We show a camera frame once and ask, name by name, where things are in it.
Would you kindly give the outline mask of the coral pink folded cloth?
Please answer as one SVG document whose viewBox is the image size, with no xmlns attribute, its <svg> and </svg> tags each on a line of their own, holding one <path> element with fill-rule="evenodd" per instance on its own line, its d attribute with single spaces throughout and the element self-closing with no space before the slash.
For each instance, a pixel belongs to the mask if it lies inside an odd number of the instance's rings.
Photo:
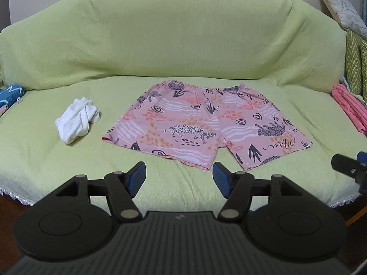
<svg viewBox="0 0 367 275">
<path fill-rule="evenodd" d="M 366 134 L 366 107 L 343 84 L 335 84 L 331 95 L 359 133 Z"/>
</svg>

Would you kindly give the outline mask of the white socks bundle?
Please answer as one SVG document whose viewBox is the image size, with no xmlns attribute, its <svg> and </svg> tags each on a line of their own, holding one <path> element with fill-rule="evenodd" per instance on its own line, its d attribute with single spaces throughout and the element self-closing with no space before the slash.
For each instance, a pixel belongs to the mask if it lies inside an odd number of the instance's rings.
<svg viewBox="0 0 367 275">
<path fill-rule="evenodd" d="M 55 120 L 62 142 L 71 144 L 77 138 L 88 134 L 90 124 L 100 120 L 100 112 L 91 99 L 75 99 L 65 112 Z"/>
</svg>

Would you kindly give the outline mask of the blue patterned pouch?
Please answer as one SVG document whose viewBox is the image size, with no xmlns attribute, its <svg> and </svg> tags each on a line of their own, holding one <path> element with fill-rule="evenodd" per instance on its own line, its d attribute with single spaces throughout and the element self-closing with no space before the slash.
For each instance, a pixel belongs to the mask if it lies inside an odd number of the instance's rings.
<svg viewBox="0 0 367 275">
<path fill-rule="evenodd" d="M 0 93 L 0 117 L 16 102 L 19 102 L 26 90 L 20 85 L 10 85 L 1 89 Z"/>
</svg>

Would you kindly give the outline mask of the green chevron cushion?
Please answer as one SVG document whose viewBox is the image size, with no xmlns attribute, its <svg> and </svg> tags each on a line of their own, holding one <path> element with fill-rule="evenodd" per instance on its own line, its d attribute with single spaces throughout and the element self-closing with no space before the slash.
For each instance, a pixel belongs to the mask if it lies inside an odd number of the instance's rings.
<svg viewBox="0 0 367 275">
<path fill-rule="evenodd" d="M 367 43 L 366 40 L 360 38 L 359 42 L 361 56 L 361 77 L 362 77 L 362 96 L 364 101 L 367 99 Z"/>
<path fill-rule="evenodd" d="M 351 30 L 347 30 L 346 45 L 346 78 L 352 94 L 362 94 L 362 78 L 361 78 L 361 55 L 360 55 L 360 38 Z"/>
</svg>

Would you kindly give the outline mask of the green chevron cushion front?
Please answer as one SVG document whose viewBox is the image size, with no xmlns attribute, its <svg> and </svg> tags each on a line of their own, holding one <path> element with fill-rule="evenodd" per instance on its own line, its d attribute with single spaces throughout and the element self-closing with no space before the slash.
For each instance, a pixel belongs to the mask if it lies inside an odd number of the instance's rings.
<svg viewBox="0 0 367 275">
<path fill-rule="evenodd" d="M 366 40 L 360 38 L 359 42 L 361 56 L 361 77 L 362 77 L 362 96 L 364 101 L 367 99 L 367 43 Z"/>
</svg>

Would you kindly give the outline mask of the light blue folded cloth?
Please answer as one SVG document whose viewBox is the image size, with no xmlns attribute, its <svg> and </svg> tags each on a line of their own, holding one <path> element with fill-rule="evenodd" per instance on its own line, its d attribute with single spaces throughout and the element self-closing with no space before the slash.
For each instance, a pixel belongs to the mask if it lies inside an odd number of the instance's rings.
<svg viewBox="0 0 367 275">
<path fill-rule="evenodd" d="M 348 84 L 347 79 L 343 75 L 340 78 L 340 83 L 343 84 L 348 91 L 350 90 L 350 85 Z"/>
</svg>

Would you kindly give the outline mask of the green chevron cushion back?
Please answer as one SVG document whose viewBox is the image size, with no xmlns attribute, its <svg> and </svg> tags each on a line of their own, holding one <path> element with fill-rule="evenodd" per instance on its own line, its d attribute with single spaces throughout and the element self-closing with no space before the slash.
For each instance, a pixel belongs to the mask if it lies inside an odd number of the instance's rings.
<svg viewBox="0 0 367 275">
<path fill-rule="evenodd" d="M 346 45 L 346 78 L 352 94 L 362 94 L 362 78 L 361 78 L 361 55 L 360 55 L 360 38 L 351 30 L 347 30 Z"/>
</svg>

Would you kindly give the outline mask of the pink patterned shorts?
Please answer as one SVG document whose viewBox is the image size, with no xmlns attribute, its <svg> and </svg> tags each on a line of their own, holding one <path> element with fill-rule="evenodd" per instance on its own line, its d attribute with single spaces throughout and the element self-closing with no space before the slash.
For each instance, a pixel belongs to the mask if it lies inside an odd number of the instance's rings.
<svg viewBox="0 0 367 275">
<path fill-rule="evenodd" d="M 250 170 L 312 146 L 268 98 L 244 84 L 205 88 L 176 80 L 140 95 L 102 140 L 204 171 L 220 148 Z"/>
</svg>

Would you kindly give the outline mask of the beige grey cushion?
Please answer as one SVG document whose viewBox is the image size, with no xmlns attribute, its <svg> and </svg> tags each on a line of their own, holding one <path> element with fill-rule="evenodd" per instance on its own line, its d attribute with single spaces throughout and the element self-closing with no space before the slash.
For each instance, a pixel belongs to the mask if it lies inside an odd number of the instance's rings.
<svg viewBox="0 0 367 275">
<path fill-rule="evenodd" d="M 349 0 L 323 0 L 323 2 L 341 28 L 350 30 L 366 40 L 366 24 Z"/>
</svg>

